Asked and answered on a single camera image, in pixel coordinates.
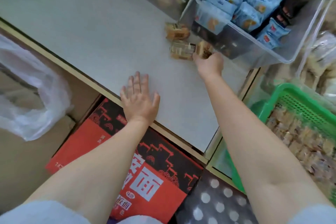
left arm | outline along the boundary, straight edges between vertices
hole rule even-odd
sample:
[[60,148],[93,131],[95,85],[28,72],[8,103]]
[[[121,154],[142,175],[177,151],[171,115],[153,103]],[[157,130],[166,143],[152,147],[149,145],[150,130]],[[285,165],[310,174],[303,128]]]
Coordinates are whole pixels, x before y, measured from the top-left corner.
[[160,102],[149,97],[148,75],[139,72],[121,90],[128,124],[111,139],[60,169],[42,184],[26,202],[53,200],[81,213],[92,224],[105,224],[122,188],[133,154],[148,126],[154,121]]

red box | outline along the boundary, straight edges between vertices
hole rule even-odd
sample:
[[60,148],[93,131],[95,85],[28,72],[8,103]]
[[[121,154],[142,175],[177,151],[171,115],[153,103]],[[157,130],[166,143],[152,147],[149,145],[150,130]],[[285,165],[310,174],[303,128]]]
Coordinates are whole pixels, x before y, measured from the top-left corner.
[[[46,168],[56,173],[109,139],[126,124],[122,107],[104,99]],[[147,215],[167,223],[199,179],[202,170],[165,137],[148,128],[134,153],[111,217],[122,220],[134,215]]]

hand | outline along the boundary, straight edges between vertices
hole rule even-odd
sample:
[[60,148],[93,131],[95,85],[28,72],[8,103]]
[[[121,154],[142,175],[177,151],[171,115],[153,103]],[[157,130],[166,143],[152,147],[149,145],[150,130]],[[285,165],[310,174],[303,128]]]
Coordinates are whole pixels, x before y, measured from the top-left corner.
[[201,59],[199,55],[194,53],[192,55],[197,66],[198,73],[203,80],[212,76],[222,76],[224,60],[222,54],[216,52],[208,59]]
[[121,101],[123,103],[124,113],[127,122],[140,120],[146,125],[150,125],[155,120],[160,103],[160,95],[155,92],[154,100],[149,97],[148,74],[145,74],[140,81],[140,73],[135,73],[135,78],[128,78],[128,86],[120,91]]

white tabletop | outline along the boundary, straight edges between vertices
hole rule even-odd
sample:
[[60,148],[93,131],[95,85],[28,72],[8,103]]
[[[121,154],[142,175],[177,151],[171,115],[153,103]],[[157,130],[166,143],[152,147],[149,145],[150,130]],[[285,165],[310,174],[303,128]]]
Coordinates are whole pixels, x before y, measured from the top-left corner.
[[[112,92],[135,71],[148,73],[161,95],[157,121],[201,151],[218,123],[190,61],[169,57],[164,22],[146,0],[0,0],[0,16]],[[248,71],[225,63],[238,92]]]

sleeve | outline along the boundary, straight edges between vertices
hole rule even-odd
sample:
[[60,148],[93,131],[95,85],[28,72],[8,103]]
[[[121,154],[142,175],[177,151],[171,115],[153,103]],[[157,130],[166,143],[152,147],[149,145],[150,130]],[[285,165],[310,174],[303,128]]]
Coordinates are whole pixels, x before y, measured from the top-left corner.
[[336,224],[336,208],[314,205],[300,211],[288,224]]
[[0,216],[0,224],[90,224],[79,213],[57,201],[34,201]]

